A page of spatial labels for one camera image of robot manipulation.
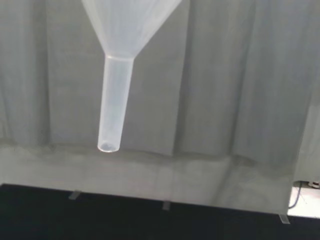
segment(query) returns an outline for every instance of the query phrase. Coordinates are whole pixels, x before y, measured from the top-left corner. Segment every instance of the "funnel cone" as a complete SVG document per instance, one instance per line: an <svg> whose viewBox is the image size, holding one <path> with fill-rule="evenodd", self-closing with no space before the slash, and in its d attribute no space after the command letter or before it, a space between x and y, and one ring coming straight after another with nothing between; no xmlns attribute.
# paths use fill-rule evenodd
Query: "funnel cone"
<svg viewBox="0 0 320 240"><path fill-rule="evenodd" d="M181 0L82 0L105 53L98 148L120 148L135 57Z"/></svg>

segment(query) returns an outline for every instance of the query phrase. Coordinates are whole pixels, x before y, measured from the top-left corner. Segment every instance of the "translucent funnel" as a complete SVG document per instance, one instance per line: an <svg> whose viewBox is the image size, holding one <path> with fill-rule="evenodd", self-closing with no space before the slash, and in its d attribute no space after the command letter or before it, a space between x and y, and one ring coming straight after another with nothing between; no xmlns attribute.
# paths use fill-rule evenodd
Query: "translucent funnel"
<svg viewBox="0 0 320 240"><path fill-rule="evenodd" d="M135 57L181 0L82 0L105 53L98 148L119 150Z"/></svg>

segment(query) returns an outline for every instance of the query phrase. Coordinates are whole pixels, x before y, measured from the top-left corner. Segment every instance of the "funnel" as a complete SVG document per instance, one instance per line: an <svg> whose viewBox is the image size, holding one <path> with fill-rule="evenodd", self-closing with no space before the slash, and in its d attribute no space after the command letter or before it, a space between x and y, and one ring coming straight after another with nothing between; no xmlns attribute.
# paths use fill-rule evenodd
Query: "funnel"
<svg viewBox="0 0 320 240"><path fill-rule="evenodd" d="M135 57L181 0L82 0L105 53L98 148L119 150Z"/></svg>

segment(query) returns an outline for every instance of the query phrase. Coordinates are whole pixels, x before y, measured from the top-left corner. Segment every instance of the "white surface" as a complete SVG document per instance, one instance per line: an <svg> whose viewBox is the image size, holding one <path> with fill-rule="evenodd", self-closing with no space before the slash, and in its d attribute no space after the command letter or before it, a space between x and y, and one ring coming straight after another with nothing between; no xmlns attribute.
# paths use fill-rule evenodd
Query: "white surface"
<svg viewBox="0 0 320 240"><path fill-rule="evenodd" d="M245 159L164 157L87 147L0 148L0 181L267 213L287 213L292 174Z"/></svg>
<svg viewBox="0 0 320 240"><path fill-rule="evenodd" d="M292 206L298 194L298 187L292 187L289 206ZM297 205L288 210L288 215L320 218L320 189L309 187L306 183L301 188L300 197Z"/></svg>

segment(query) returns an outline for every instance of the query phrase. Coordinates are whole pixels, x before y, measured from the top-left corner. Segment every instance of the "funnel opening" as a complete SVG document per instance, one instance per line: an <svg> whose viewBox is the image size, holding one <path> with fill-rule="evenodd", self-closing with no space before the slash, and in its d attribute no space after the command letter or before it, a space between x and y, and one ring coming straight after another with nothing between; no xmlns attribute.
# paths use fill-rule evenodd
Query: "funnel opening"
<svg viewBox="0 0 320 240"><path fill-rule="evenodd" d="M113 153L119 150L119 147L110 142L103 142L101 145L98 145L98 148L101 152L105 153Z"/></svg>

